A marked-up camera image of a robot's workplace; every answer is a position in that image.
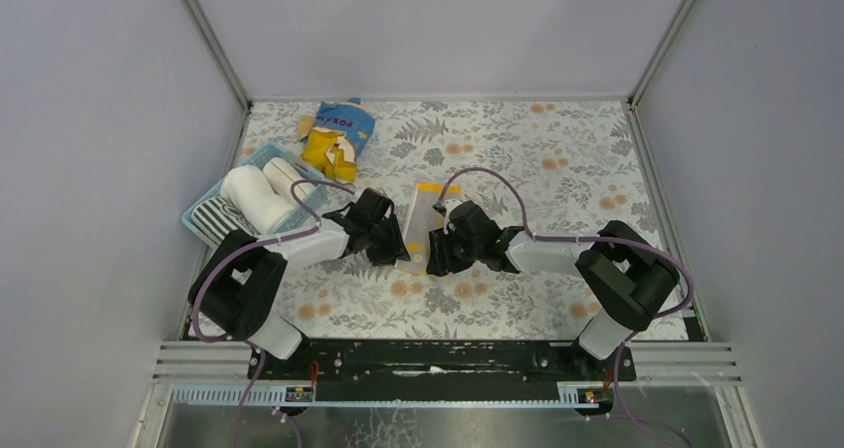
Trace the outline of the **grey yellow patterned towel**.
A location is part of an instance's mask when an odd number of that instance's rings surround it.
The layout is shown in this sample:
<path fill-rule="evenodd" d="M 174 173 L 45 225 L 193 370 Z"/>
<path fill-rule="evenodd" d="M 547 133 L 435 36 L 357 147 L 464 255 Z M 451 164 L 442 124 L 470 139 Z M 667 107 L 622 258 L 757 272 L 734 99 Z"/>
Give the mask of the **grey yellow patterned towel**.
<path fill-rule="evenodd" d="M 402 230 L 409 260 L 396 262 L 395 268 L 399 271 L 412 275 L 426 274 L 431 251 L 429 233 L 443 225 L 443 216 L 434 209 L 442 189 L 443 185 L 435 182 L 416 184 Z"/>

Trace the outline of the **cream terry towel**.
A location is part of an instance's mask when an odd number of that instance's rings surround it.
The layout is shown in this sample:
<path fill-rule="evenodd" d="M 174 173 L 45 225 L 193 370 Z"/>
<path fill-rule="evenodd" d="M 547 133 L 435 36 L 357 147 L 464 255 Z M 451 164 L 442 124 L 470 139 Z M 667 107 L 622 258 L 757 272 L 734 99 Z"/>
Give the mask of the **cream terry towel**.
<path fill-rule="evenodd" d="M 303 180 L 305 177 L 294 165 L 280 157 L 274 157 L 265 163 L 262 172 L 272 189 L 291 201 L 294 201 L 294 194 L 300 200 L 306 201 L 316 190 L 316 187 L 308 182 L 295 185 L 297 181 Z"/>

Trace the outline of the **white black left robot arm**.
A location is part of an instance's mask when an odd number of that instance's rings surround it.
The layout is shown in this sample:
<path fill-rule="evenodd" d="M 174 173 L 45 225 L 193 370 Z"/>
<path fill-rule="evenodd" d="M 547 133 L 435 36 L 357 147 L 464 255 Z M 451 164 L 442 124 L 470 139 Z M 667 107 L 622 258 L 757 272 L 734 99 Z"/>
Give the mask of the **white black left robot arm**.
<path fill-rule="evenodd" d="M 373 266 L 391 266 L 409 258 L 393 201 L 371 188 L 346 206 L 323 214 L 307 229 L 264 238 L 232 231 L 189 291 L 194 333 L 208 338 L 198 321 L 205 316 L 224 336 L 276 359 L 288 359 L 306 337 L 273 313 L 284 278 L 358 253 Z"/>

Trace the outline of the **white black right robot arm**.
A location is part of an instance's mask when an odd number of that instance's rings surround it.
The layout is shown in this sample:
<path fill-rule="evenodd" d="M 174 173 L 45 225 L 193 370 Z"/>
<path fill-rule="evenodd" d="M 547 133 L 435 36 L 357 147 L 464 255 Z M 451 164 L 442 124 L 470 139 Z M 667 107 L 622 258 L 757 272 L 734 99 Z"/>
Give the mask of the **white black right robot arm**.
<path fill-rule="evenodd" d="M 618 220 L 595 236 L 532 235 L 524 226 L 500 227 L 469 200 L 433 208 L 444 220 L 429 233 L 427 274 L 445 277 L 483 264 L 494 272 L 581 277 L 600 309 L 575 343 L 598 360 L 660 318 L 684 275 L 677 260 Z"/>

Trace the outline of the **floral patterned table mat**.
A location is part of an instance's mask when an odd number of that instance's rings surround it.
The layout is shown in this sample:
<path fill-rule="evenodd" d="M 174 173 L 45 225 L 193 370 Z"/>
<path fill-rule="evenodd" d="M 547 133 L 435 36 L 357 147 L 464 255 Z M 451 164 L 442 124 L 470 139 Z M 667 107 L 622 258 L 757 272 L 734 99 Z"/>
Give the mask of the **floral patterned table mat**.
<path fill-rule="evenodd" d="M 498 224 L 589 235 L 621 220 L 660 236 L 618 102 L 366 104 L 375 129 L 358 160 L 405 219 L 420 182 L 455 176 Z M 286 276 L 272 313 L 308 336 L 572 339 L 598 312 L 575 277 L 496 273 L 446 278 L 373 267 L 354 255 Z"/>

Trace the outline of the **light blue plastic basket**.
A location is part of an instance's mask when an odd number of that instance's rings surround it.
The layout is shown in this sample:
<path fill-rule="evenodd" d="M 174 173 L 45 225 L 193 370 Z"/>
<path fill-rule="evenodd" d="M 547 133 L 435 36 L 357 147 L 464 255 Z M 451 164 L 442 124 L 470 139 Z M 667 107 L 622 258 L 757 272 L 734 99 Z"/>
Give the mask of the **light blue plastic basket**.
<path fill-rule="evenodd" d="M 263 144 L 252 155 L 242 161 L 239 166 L 251 165 L 262 168 L 276 157 L 292 165 L 301 178 L 324 180 L 323 175 L 319 171 L 313 167 L 305 166 L 295 154 L 274 141 L 268 141 Z M 196 208 L 206 201 L 220 196 L 222 184 L 223 180 L 219 180 L 181 215 L 182 224 L 210 247 L 218 246 L 224 235 L 218 236 L 217 232 L 209 229 L 205 222 L 202 224 L 196 223 L 192 216 Z M 320 209 L 327 202 L 326 189 L 318 185 L 303 201 L 312 210 Z M 304 207 L 294 202 L 294 210 L 274 227 L 272 233 L 295 230 L 309 221 L 313 222 L 314 218 L 309 215 Z"/>

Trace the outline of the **blue yellow printed towel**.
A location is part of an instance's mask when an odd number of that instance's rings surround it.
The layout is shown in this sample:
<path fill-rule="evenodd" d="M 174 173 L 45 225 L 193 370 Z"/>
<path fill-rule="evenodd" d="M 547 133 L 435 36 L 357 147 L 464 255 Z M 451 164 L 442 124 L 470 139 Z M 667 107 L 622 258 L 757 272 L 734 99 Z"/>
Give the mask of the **blue yellow printed towel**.
<path fill-rule="evenodd" d="M 357 179 L 357 159 L 371 139 L 375 118 L 361 99 L 319 105 L 314 115 L 303 115 L 298 140 L 304 143 L 301 160 L 335 182 Z"/>

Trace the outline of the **black white striped rolled towel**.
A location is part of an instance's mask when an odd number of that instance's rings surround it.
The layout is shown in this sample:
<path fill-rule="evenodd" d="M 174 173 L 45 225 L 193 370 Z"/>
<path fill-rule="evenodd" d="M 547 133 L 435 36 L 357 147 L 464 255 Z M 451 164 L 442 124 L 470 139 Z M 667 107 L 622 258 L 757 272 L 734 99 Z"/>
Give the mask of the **black white striped rolled towel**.
<path fill-rule="evenodd" d="M 212 246 L 218 246 L 231 232 L 241 230 L 250 236 L 259 231 L 227 199 L 213 196 L 191 210 L 190 221 Z"/>

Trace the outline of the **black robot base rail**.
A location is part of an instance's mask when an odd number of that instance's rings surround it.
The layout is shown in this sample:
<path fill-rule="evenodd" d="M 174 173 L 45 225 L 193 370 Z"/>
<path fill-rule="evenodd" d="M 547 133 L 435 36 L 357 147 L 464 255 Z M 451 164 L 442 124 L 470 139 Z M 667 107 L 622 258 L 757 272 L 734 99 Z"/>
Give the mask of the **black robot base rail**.
<path fill-rule="evenodd" d="M 568 341 L 308 338 L 288 359 L 252 355 L 260 380 L 302 380 L 323 402 L 552 401 L 562 383 L 600 389 L 637 373 L 624 349 L 598 360 Z"/>

